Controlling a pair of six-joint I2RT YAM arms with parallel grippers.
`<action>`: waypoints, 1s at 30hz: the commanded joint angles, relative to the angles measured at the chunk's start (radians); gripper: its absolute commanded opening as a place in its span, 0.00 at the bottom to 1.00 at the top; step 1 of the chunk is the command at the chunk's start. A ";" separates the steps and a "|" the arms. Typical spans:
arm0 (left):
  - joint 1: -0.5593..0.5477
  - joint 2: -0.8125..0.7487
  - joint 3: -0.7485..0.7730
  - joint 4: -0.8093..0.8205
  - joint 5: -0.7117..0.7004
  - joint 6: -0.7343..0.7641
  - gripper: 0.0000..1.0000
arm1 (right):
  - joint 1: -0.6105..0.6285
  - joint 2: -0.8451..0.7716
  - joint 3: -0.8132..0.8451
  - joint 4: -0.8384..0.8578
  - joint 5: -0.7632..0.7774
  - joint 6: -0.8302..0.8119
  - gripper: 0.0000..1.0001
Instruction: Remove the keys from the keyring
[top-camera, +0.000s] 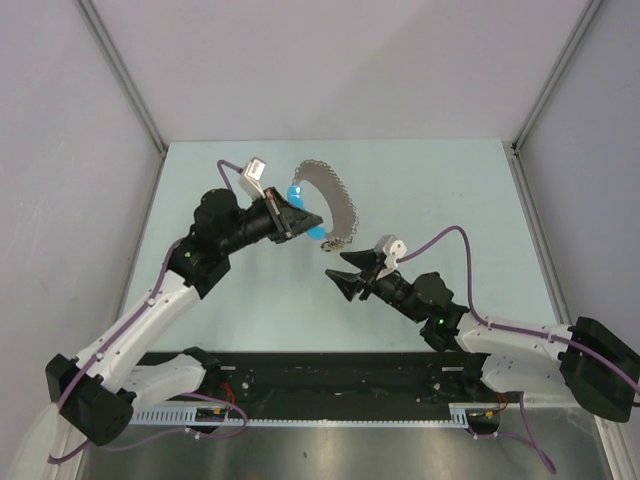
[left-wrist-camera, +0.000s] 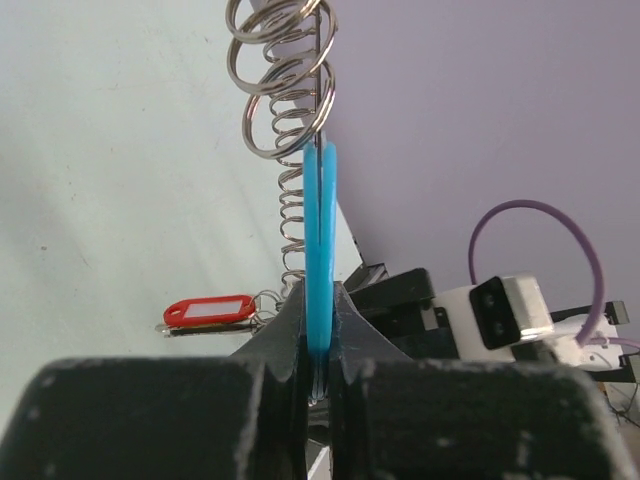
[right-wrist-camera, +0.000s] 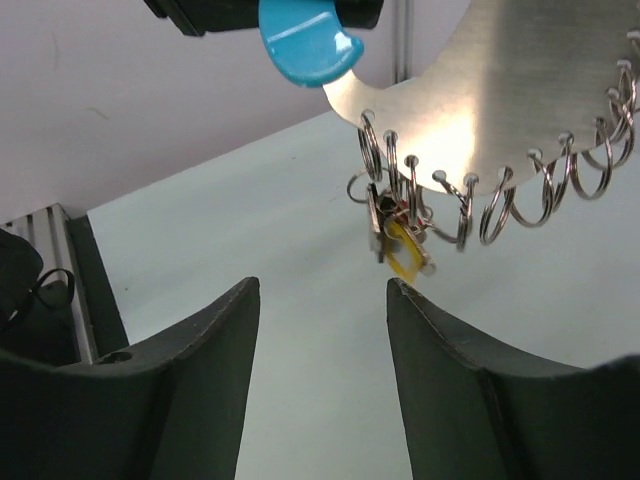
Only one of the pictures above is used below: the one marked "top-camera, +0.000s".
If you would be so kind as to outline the blue key cover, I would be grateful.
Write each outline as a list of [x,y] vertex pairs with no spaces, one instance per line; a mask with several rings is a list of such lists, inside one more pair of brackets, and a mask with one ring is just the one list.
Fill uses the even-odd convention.
[[[299,184],[292,184],[287,189],[287,201],[300,209],[305,208],[302,198],[302,187]],[[323,226],[315,226],[306,232],[313,240],[324,241],[327,238],[327,231]]]

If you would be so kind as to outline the yellow red keys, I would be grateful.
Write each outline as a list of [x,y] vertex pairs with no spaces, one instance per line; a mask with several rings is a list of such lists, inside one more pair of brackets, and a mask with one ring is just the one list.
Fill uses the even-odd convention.
[[326,253],[331,253],[342,250],[344,246],[345,242],[341,239],[327,239],[321,244],[321,250]]

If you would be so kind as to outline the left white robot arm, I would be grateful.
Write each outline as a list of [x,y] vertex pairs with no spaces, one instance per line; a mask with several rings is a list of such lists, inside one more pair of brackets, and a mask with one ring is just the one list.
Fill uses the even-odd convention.
[[134,381],[130,374],[156,340],[230,271],[230,257],[268,239],[281,244],[320,225],[321,216],[288,202],[274,187],[247,208],[229,189],[206,192],[187,235],[165,254],[154,285],[93,343],[45,367],[51,402],[25,434],[10,479],[52,479],[87,446],[106,446],[133,415],[175,396],[207,400],[221,376],[191,349]]

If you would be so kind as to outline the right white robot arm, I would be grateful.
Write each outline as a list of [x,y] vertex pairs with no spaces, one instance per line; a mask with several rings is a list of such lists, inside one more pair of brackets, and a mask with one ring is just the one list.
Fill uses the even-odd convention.
[[494,392],[576,402],[603,419],[626,423],[639,388],[639,356],[602,322],[580,317],[572,325],[534,325],[481,317],[454,301],[437,272],[407,281],[374,249],[343,254],[355,271],[326,270],[344,297],[380,299],[418,324],[437,352],[470,357],[463,393],[484,401]]

